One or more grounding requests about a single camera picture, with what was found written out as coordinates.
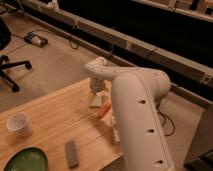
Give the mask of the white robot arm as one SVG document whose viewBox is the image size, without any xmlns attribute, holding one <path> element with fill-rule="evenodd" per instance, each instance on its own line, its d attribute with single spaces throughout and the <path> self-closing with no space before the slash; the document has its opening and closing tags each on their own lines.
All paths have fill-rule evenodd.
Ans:
<svg viewBox="0 0 213 171">
<path fill-rule="evenodd" d="M 158 69 L 109 67 L 98 57 L 84 65 L 90 88 L 100 92 L 112 83 L 111 102 L 127 171 L 175 171 L 156 103 L 171 87 L 168 75 Z"/>
</svg>

